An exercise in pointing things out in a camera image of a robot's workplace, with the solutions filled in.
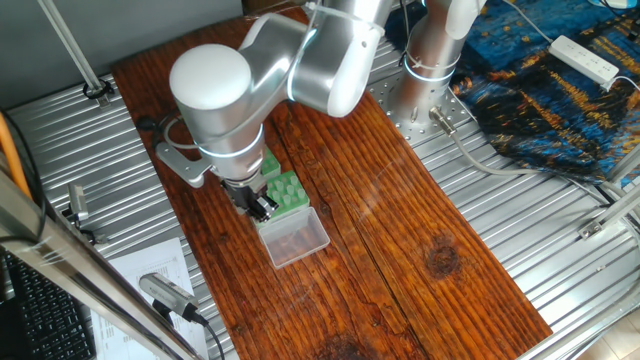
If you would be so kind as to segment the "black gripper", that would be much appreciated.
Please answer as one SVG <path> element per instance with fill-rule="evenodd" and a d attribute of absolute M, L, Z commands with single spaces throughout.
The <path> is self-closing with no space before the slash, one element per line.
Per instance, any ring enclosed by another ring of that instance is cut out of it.
<path fill-rule="evenodd" d="M 267 187 L 265 180 L 240 184 L 226 179 L 223 181 L 223 188 L 235 206 L 258 222 L 270 220 L 279 208 L 278 190 Z"/>

